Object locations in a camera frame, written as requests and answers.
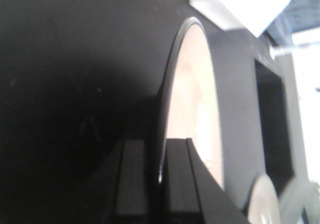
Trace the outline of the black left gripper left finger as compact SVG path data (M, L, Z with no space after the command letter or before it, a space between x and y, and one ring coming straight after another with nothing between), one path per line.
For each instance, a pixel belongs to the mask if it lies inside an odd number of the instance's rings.
M77 191L74 224L145 223L145 143L121 139Z

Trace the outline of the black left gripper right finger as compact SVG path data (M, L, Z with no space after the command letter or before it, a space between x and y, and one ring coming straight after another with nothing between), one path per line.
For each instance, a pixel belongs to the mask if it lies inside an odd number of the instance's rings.
M167 139L165 155L167 224L249 222L211 176L192 139Z

